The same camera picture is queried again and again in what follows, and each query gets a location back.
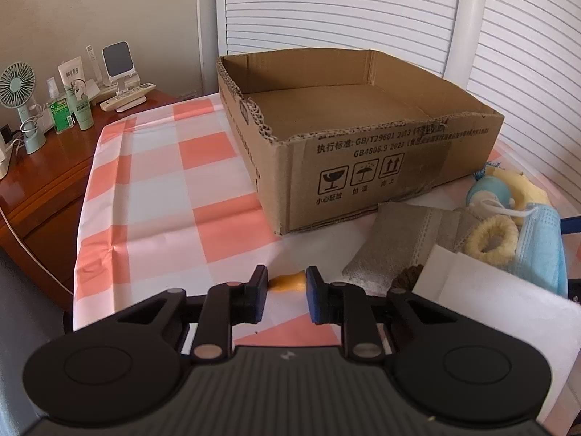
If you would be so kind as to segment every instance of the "yellow hair tie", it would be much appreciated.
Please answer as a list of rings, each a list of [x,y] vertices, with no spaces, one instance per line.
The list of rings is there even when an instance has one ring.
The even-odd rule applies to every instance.
[[[490,239],[494,236],[502,237],[497,247],[483,252]],[[518,242],[518,228],[512,219],[501,214],[482,221],[470,233],[464,246],[464,252],[491,266],[501,267],[508,264],[513,258]]]

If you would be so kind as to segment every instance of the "white paper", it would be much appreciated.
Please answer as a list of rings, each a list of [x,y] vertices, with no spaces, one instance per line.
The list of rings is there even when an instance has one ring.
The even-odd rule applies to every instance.
[[[91,78],[86,81],[86,96],[89,100],[95,98],[98,94],[100,94],[101,89],[97,86],[95,81]]]
[[[415,284],[414,293],[426,300],[438,302],[455,258],[455,253],[435,244]]]
[[[456,254],[437,302],[538,349],[552,372],[544,421],[581,348],[581,307],[514,275]]]

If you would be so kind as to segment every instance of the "desk fan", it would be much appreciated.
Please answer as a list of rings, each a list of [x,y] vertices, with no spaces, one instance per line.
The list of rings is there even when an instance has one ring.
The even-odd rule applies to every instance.
[[[33,95],[36,77],[25,62],[14,62],[0,76],[0,104],[6,108],[16,108],[20,122],[30,118],[26,102]]]
[[[39,150],[46,138],[39,131],[36,120],[38,116],[31,116],[26,102],[33,95],[36,77],[34,70],[25,62],[14,62],[0,75],[0,104],[6,108],[16,108],[20,116],[20,130],[24,135],[24,147],[28,154]]]

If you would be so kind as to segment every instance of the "white shutter door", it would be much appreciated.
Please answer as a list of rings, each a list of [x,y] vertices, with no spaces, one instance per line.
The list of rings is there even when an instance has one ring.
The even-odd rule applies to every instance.
[[[500,139],[581,201],[581,0],[486,0],[467,90]]]
[[[456,2],[226,0],[226,49],[378,49],[442,75]]]

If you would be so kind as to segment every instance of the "white wall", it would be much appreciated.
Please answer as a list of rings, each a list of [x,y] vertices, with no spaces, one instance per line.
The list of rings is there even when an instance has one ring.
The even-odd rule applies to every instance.
[[[119,40],[129,42],[141,80],[174,96],[202,94],[196,0],[0,0],[0,8],[0,71],[18,60],[31,64],[38,102],[48,97],[46,79],[62,87],[61,62],[82,56],[92,78],[85,47],[100,53]],[[15,128],[18,116],[0,107],[5,122]]]

